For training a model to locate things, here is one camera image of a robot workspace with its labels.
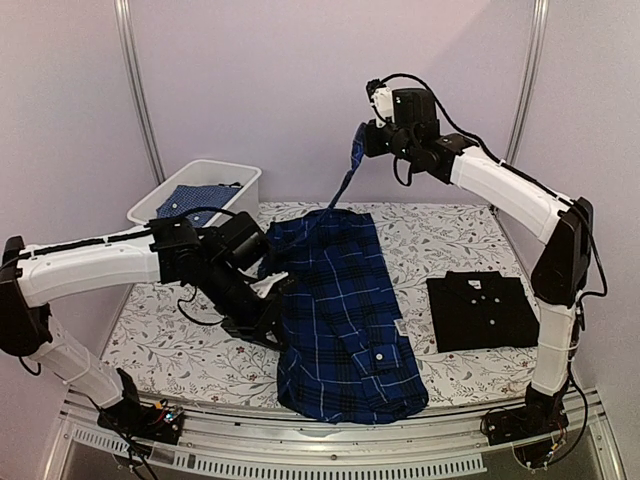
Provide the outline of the blue plaid long sleeve shirt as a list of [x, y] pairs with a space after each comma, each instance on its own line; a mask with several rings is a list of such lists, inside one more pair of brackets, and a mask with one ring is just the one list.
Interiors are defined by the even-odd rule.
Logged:
[[389, 424], [423, 411], [428, 392], [407, 336], [375, 222], [334, 202], [272, 222], [261, 277], [289, 273], [279, 403], [305, 417]]

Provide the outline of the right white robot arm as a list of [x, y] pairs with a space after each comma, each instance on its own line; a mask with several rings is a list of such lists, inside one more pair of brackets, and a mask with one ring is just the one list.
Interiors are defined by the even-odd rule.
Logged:
[[452, 117], [427, 83], [393, 89], [390, 74], [366, 85], [374, 112], [365, 125], [364, 153], [390, 154], [409, 165], [408, 174], [427, 173], [487, 201], [536, 237], [543, 251], [530, 285], [540, 311], [537, 363], [517, 415], [517, 427], [537, 436], [552, 424], [566, 389], [572, 361], [585, 328], [584, 301], [590, 267], [602, 261], [595, 242], [594, 212], [584, 197], [571, 199], [496, 156], [477, 134], [455, 125], [443, 134], [440, 123]]

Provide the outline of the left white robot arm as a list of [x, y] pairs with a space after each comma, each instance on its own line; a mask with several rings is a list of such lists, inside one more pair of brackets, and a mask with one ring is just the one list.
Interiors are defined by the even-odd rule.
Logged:
[[149, 415], [131, 376], [69, 335], [53, 319], [51, 301], [124, 284], [178, 282], [212, 302], [231, 337], [281, 350], [282, 299], [293, 279], [286, 272], [262, 280], [247, 274], [270, 252], [269, 240], [246, 212], [229, 213], [219, 226], [196, 227], [178, 216], [48, 246], [12, 237], [1, 265], [1, 349], [50, 369], [126, 433], [141, 433]]

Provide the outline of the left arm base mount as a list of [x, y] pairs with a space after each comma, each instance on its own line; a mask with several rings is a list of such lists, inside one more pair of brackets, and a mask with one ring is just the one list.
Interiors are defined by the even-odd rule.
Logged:
[[184, 425], [184, 409], [170, 405], [166, 399], [143, 405], [132, 377], [121, 368], [116, 372], [124, 387], [123, 398], [114, 406], [99, 409], [98, 426], [126, 437], [177, 445]]

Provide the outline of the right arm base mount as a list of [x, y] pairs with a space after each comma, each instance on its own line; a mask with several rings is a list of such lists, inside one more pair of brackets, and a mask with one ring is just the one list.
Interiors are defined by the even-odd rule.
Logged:
[[563, 403], [547, 415], [541, 404], [497, 407], [486, 412], [480, 432], [489, 445], [510, 444], [516, 461], [528, 470], [547, 468], [566, 444], [569, 421]]

